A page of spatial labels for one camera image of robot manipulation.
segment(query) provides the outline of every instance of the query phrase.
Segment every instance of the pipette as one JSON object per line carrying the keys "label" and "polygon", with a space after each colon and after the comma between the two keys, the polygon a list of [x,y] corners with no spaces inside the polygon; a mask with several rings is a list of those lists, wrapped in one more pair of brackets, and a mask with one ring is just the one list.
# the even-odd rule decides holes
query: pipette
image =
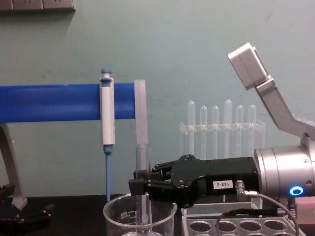
{"label": "pipette", "polygon": [[111,70],[102,69],[100,79],[100,110],[102,123],[102,143],[106,157],[106,198],[110,201],[110,157],[115,144],[114,79]]}
{"label": "pipette", "polygon": [[200,108],[200,125],[202,125],[201,131],[201,159],[206,160],[206,125],[208,120],[208,109],[205,106]]}

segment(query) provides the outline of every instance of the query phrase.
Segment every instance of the blue tube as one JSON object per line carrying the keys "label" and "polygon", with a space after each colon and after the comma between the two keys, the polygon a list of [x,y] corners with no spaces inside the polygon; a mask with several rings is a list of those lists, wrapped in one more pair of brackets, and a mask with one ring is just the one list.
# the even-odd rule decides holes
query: blue tube
{"label": "blue tube", "polygon": [[[134,83],[114,95],[115,119],[134,119]],[[0,86],[0,123],[97,119],[99,84]]]}
{"label": "blue tube", "polygon": [[113,145],[104,145],[104,153],[106,158],[106,199],[110,201],[110,156],[113,153]]}

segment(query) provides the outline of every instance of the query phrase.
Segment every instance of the test tube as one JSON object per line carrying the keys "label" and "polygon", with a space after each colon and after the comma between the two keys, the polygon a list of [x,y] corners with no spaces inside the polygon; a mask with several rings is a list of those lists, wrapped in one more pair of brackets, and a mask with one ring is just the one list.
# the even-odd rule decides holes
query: test tube
{"label": "test tube", "polygon": [[[138,144],[136,146],[136,179],[138,179],[138,171],[151,171],[151,147],[148,144]],[[151,223],[151,202],[148,196],[136,196],[136,225]]]}
{"label": "test tube", "polygon": [[200,108],[200,125],[201,131],[201,159],[206,160],[206,125],[208,119],[208,109],[205,106]]}
{"label": "test tube", "polygon": [[219,107],[214,106],[212,108],[212,124],[214,125],[213,128],[213,143],[212,143],[212,150],[213,155],[212,159],[218,158],[218,124],[219,124]]}
{"label": "test tube", "polygon": [[242,155],[242,128],[244,122],[244,107],[238,105],[236,107],[236,157],[241,157]]}
{"label": "test tube", "polygon": [[194,101],[188,102],[189,154],[194,155],[194,129],[196,126],[196,106]]}
{"label": "test tube", "polygon": [[230,149],[230,125],[232,123],[232,100],[228,99],[224,102],[224,158],[229,158]]}
{"label": "test tube", "polygon": [[256,106],[253,104],[248,106],[248,123],[249,123],[248,156],[253,156],[254,131],[256,125]]}

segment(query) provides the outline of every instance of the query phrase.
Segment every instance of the test tube rack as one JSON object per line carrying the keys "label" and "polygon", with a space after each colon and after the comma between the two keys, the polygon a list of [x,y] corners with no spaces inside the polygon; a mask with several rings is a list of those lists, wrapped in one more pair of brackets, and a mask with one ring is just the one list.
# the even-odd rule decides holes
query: test tube rack
{"label": "test tube rack", "polygon": [[211,121],[208,109],[200,108],[200,123],[196,124],[196,106],[188,102],[188,123],[180,124],[180,155],[192,154],[198,159],[221,159],[253,156],[255,148],[265,147],[264,122],[256,119],[256,106],[249,105],[247,122],[244,122],[244,106],[237,105],[235,123],[232,123],[233,103],[224,102],[223,123],[220,123],[220,109],[213,106]]}

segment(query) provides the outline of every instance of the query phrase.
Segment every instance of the cable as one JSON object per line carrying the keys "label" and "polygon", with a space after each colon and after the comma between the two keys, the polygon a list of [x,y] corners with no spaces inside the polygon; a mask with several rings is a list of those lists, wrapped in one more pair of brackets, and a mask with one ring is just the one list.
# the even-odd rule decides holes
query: cable
{"label": "cable", "polygon": [[[294,223],[294,227],[295,227],[295,236],[299,236],[300,235],[300,229],[299,229],[299,225],[296,221],[296,218],[292,215],[292,213],[284,206],[282,205],[281,203],[277,202],[276,200],[266,196],[266,195],[263,195],[263,194],[259,194],[259,193],[252,193],[252,192],[248,192],[248,196],[254,198],[254,197],[260,197],[262,199],[265,199],[267,201],[270,201],[271,203],[277,205],[278,207],[282,208],[289,217],[291,217],[293,223]],[[216,229],[217,229],[217,234],[218,236],[221,236],[221,232],[220,232],[220,227],[219,227],[219,222],[222,218],[228,216],[230,214],[230,212],[226,212],[226,213],[223,213],[222,215],[220,215],[217,219],[217,223],[216,223]]]}
{"label": "cable", "polygon": [[293,223],[294,223],[294,226],[295,226],[295,236],[299,236],[300,235],[300,229],[299,229],[299,225],[296,221],[296,218],[292,215],[292,213],[284,206],[282,205],[281,203],[277,202],[276,200],[266,196],[266,195],[263,195],[263,194],[259,194],[257,193],[256,197],[260,197],[262,199],[265,199],[267,201],[270,201],[271,203],[277,205],[278,207],[282,208],[286,213],[287,215],[292,219]]}

